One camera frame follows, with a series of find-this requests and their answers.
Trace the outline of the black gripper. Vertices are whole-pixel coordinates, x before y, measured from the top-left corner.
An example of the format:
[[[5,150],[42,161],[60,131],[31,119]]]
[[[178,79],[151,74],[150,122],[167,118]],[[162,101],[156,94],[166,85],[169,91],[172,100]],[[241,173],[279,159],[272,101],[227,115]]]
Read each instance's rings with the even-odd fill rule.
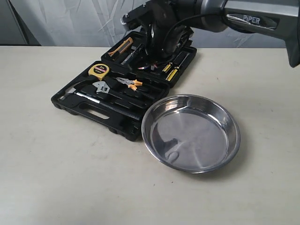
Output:
[[[193,30],[178,22],[174,14],[153,14],[152,24],[146,31],[144,51],[148,60],[167,60],[189,42]]]

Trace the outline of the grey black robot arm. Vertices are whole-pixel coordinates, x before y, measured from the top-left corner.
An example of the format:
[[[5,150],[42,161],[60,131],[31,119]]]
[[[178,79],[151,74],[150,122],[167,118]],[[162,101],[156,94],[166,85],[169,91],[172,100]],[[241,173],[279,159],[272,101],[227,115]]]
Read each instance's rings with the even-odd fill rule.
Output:
[[[291,67],[300,64],[298,0],[149,0],[153,16],[147,50],[157,59],[170,57],[185,26],[210,32],[231,28],[285,42]]]

